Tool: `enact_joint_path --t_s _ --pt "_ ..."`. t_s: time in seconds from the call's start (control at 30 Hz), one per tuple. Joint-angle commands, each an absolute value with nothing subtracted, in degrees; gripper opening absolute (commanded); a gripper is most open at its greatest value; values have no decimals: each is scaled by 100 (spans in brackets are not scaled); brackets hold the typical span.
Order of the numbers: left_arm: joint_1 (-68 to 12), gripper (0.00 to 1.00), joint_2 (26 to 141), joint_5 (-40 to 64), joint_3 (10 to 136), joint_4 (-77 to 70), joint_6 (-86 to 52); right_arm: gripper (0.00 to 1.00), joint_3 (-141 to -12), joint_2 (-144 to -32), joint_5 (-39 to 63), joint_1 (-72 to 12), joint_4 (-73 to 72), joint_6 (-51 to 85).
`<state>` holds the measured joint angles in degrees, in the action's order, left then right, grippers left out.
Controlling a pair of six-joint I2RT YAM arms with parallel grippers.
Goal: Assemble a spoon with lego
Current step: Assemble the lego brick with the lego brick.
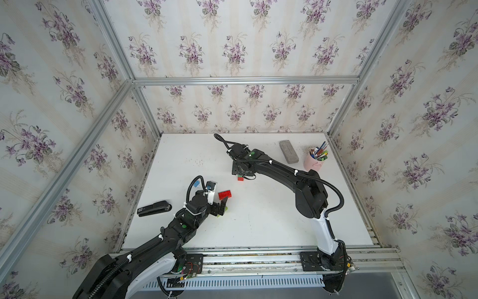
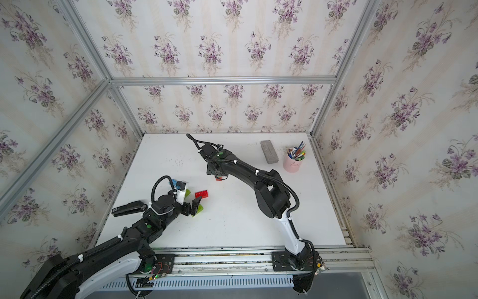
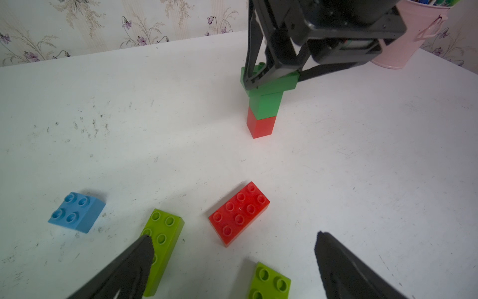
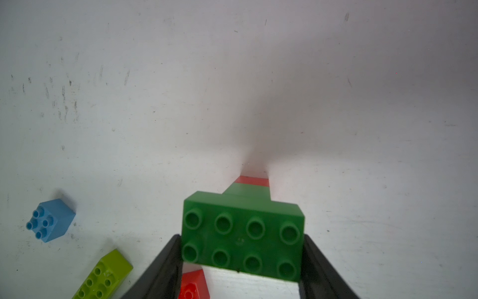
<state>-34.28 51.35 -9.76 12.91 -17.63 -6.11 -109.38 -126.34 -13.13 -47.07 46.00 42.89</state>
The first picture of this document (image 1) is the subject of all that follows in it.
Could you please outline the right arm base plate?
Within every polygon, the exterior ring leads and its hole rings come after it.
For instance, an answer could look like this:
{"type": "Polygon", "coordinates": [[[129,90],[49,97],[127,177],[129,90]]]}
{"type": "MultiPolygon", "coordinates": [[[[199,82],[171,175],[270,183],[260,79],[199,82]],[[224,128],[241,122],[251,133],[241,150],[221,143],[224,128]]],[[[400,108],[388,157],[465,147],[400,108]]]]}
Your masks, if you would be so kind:
{"type": "Polygon", "coordinates": [[[335,253],[327,255],[320,250],[299,253],[304,272],[343,271],[352,266],[352,260],[344,251],[338,248],[335,253]]]}

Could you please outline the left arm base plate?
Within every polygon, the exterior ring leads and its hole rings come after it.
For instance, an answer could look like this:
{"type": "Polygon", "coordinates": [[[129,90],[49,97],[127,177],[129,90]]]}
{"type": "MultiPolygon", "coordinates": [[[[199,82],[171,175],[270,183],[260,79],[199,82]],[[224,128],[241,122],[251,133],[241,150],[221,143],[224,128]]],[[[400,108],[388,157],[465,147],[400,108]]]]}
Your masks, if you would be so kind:
{"type": "Polygon", "coordinates": [[[176,261],[173,269],[168,274],[179,275],[184,278],[195,277],[202,273],[203,265],[203,254],[186,254],[176,261]]]}

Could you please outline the red long lego brick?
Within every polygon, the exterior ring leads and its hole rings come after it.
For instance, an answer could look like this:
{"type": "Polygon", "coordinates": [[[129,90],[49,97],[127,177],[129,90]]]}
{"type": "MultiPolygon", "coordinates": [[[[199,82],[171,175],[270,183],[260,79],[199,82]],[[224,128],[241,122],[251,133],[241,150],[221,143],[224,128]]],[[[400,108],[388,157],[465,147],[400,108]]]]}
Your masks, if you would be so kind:
{"type": "Polygon", "coordinates": [[[222,200],[231,198],[231,197],[232,197],[232,193],[231,193],[230,190],[221,191],[220,193],[218,193],[218,197],[219,197],[219,200],[222,201],[222,200]]]}

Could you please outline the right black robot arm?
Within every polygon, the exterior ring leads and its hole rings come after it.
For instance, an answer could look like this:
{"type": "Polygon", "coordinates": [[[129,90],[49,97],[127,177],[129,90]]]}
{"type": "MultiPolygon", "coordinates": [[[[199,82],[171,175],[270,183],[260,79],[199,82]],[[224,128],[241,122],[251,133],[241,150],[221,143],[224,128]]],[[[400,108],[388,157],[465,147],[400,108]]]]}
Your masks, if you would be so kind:
{"type": "Polygon", "coordinates": [[[286,166],[259,149],[225,140],[218,133],[214,138],[223,143],[233,161],[232,173],[241,176],[262,174],[290,189],[295,195],[298,212],[312,222],[316,237],[317,264],[327,270],[347,272],[350,259],[345,242],[337,239],[329,220],[330,213],[343,208],[342,193],[331,183],[320,178],[315,170],[308,172],[286,166]]]}

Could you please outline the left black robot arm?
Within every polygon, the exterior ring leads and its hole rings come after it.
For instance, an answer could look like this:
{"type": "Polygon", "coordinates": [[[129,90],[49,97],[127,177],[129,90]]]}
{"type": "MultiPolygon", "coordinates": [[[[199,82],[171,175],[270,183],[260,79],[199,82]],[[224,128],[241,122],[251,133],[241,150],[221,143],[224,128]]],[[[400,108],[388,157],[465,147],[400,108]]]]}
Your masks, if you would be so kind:
{"type": "Polygon", "coordinates": [[[73,297],[75,299],[129,299],[153,278],[181,272],[187,253],[183,245],[197,233],[209,215],[222,216],[230,191],[216,194],[216,184],[202,176],[194,178],[201,188],[186,194],[186,201],[159,234],[143,245],[117,257],[109,254],[97,260],[73,297]]]}

